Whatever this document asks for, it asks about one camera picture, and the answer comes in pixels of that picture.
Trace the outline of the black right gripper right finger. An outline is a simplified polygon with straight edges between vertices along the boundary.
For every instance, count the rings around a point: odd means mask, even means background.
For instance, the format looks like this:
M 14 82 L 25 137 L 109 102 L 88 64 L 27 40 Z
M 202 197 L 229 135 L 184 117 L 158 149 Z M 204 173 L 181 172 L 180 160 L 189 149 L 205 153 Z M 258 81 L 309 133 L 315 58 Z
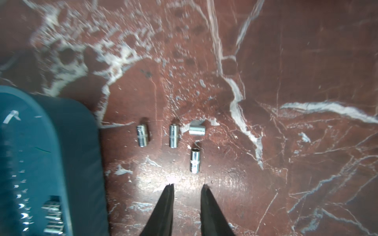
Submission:
M 201 190 L 200 208 L 202 236 L 235 236 L 206 184 Z

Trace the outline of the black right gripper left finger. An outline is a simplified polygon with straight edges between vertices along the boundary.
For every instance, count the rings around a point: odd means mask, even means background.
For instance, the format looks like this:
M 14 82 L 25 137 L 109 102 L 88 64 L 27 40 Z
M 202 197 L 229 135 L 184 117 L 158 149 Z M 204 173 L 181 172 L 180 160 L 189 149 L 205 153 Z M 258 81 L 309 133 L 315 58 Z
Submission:
M 174 184 L 167 185 L 140 236 L 171 236 L 173 224 Z

